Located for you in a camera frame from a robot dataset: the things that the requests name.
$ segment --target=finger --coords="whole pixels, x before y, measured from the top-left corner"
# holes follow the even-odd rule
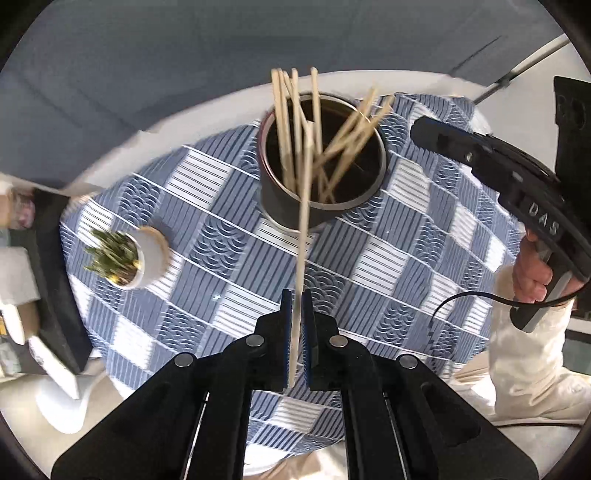
[[[521,240],[515,264],[522,267],[522,272],[526,277],[536,282],[547,285],[552,280],[552,269],[540,260],[535,244],[525,237]]]
[[[528,297],[521,289],[521,286],[519,284],[519,279],[517,278],[515,271],[513,272],[513,291],[515,292],[515,298],[517,300],[522,301],[524,303],[535,302],[535,300],[533,298]]]
[[[543,301],[545,299],[546,287],[527,275],[523,270],[522,263],[515,263],[513,273],[515,274],[515,278],[517,279],[521,292],[526,297],[537,301]]]
[[[536,243],[538,241],[538,236],[534,233],[533,230],[530,230],[529,228],[525,229],[525,236],[530,242]]]

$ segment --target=floor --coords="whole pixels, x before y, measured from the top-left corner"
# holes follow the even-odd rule
[[[40,377],[26,375],[0,384],[0,411],[29,457],[49,477],[54,462],[86,432],[115,409],[123,399],[108,377],[91,393],[81,431],[72,435],[58,432],[41,415],[35,403]]]

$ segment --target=patterned tablecloth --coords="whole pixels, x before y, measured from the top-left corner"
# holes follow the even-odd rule
[[[417,148],[410,126],[428,115],[472,129],[463,98],[397,95],[381,125],[390,156],[380,192],[309,237],[306,287],[314,306],[377,355],[414,352],[448,377],[485,348],[491,303],[462,298],[428,320],[460,290],[491,291],[494,272],[512,263],[515,221],[457,163]],[[274,229],[258,207],[258,123],[184,145],[105,190],[64,218],[62,241],[77,303],[107,370],[127,396],[177,352],[220,352],[251,333],[293,288],[297,239]],[[93,227],[153,225],[168,239],[166,275],[123,292],[83,269]],[[301,369],[285,395],[256,392],[249,458],[279,460],[343,436],[336,393],[311,393]]]

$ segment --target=cup rim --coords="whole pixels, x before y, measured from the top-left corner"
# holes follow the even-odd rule
[[[300,94],[300,100],[310,100],[312,94],[310,92]],[[341,103],[342,105],[347,106],[351,111],[357,110],[356,106],[351,103],[351,101],[346,100],[344,98],[338,97],[336,95],[331,95],[329,93],[320,93],[320,99],[330,100],[336,103]],[[273,169],[269,165],[269,160],[267,158],[267,150],[265,148],[267,136],[269,133],[269,129],[271,125],[275,122],[275,109],[271,108],[265,114],[261,122],[261,127],[258,133],[258,157],[261,159],[261,163],[263,168],[265,169],[266,174],[269,176],[271,181],[275,185],[277,185],[284,193],[288,194],[291,198],[293,198],[296,202],[300,201],[300,197],[298,197],[295,193],[288,190],[277,178]],[[380,185],[384,180],[384,176],[386,173],[386,168],[388,164],[388,156],[386,151],[386,145],[382,135],[379,133],[377,128],[374,128],[373,137],[377,138],[378,145],[379,145],[379,153],[380,153],[380,167],[378,175],[376,176],[375,181],[371,184],[369,188],[367,188],[364,193],[355,197],[354,199],[348,200],[347,202],[341,203],[320,203],[320,202],[313,202],[310,201],[310,206],[318,209],[318,210],[328,210],[328,211],[341,211],[341,210],[349,210],[351,208],[357,207],[361,205],[363,202],[369,200],[373,195],[375,195],[376,191],[379,190]]]

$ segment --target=wooden stick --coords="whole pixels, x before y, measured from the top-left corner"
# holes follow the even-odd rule
[[[287,155],[285,150],[285,134],[283,132],[283,107],[281,102],[281,74],[278,69],[271,70],[271,81],[273,84],[273,101],[275,103],[275,126],[277,127],[277,139],[279,141],[279,158],[281,160],[281,171],[283,184],[288,187],[286,178],[288,177],[288,166],[286,163]]]
[[[320,115],[320,93],[318,91],[318,70],[315,67],[310,69],[310,76],[312,79],[312,114],[314,116],[314,145],[316,146],[315,152],[316,158],[322,155],[323,143],[322,143],[322,119]],[[322,194],[322,189],[326,185],[323,185],[322,176],[318,176],[316,182],[316,188],[318,189],[318,197]]]
[[[339,140],[341,140],[346,134],[348,134],[355,127],[355,125],[357,125],[358,122],[361,119],[363,119],[363,117],[367,117],[369,109],[374,104],[376,92],[377,90],[375,89],[375,87],[370,88],[363,102],[361,102],[357,109],[351,112],[349,118],[340,127],[335,137],[331,140],[329,146],[326,147],[324,151],[325,154],[330,154],[332,149],[335,147],[335,144],[337,144]]]
[[[298,73],[296,69],[291,69],[291,89],[287,89],[291,95],[291,104],[293,105],[294,114],[294,153],[295,153],[295,186],[299,194],[301,194],[301,178],[304,174],[301,157],[301,122],[300,115],[300,90],[298,88]]]
[[[343,151],[351,142],[351,140],[355,139],[355,137],[349,137],[347,134],[350,133],[351,130],[354,130],[355,127],[361,124],[361,122],[363,122],[363,120],[367,117],[371,106],[374,104],[376,92],[377,90],[375,87],[371,87],[365,96],[365,99],[359,105],[358,109],[355,109],[353,112],[351,112],[348,119],[340,127],[335,137],[331,140],[329,146],[326,147],[322,156],[316,160],[314,164],[315,173],[321,166],[326,164],[326,162]]]
[[[289,110],[287,108],[287,97],[289,93],[285,86],[284,82],[281,82],[280,77],[280,88],[281,88],[281,110],[282,115],[281,119],[283,122],[283,134],[285,139],[285,167],[287,170],[287,177],[284,178],[283,185],[285,185],[289,190],[292,192],[296,191],[296,178],[294,174],[294,161],[293,155],[291,153],[291,131],[290,131],[290,115]]]
[[[308,121],[309,128],[304,137],[304,176],[301,182],[300,200],[300,237],[298,242],[297,263],[295,267],[295,303],[291,318],[291,342],[288,386],[296,384],[297,359],[300,350],[301,330],[301,295],[304,291],[304,272],[306,270],[306,248],[308,241],[308,225],[310,220],[310,193],[312,184],[312,160],[314,157],[314,125]]]
[[[287,74],[287,72],[283,72],[282,77],[283,77],[283,82],[285,83],[285,88],[287,88],[288,92],[290,92],[290,95],[293,98],[293,83],[290,79],[290,76]],[[304,113],[304,109],[301,107],[301,104],[300,104],[300,117],[301,117],[300,118],[301,125],[302,125],[303,129],[306,130],[307,128],[309,128],[308,120],[306,120],[306,115]],[[319,167],[318,170],[316,171],[315,175],[318,175],[318,177],[320,178],[320,181],[324,185],[328,184],[329,179],[326,176],[326,172],[324,171],[324,168]],[[332,192],[330,192],[330,194],[328,196],[328,200],[331,203],[336,203],[335,196]]]
[[[328,192],[334,190],[336,185],[341,181],[345,173],[347,173],[349,167],[355,161],[355,158],[359,153],[363,150],[365,144],[369,141],[371,136],[374,134],[375,128],[378,124],[383,120],[383,118],[388,115],[392,111],[392,103],[394,102],[394,95],[391,95],[386,105],[382,107],[382,109],[375,115],[369,123],[367,123],[364,129],[359,133],[358,139],[354,142],[349,144],[345,152],[343,153],[339,163],[335,169],[335,172],[332,174],[329,184],[324,191],[324,195],[328,195]]]

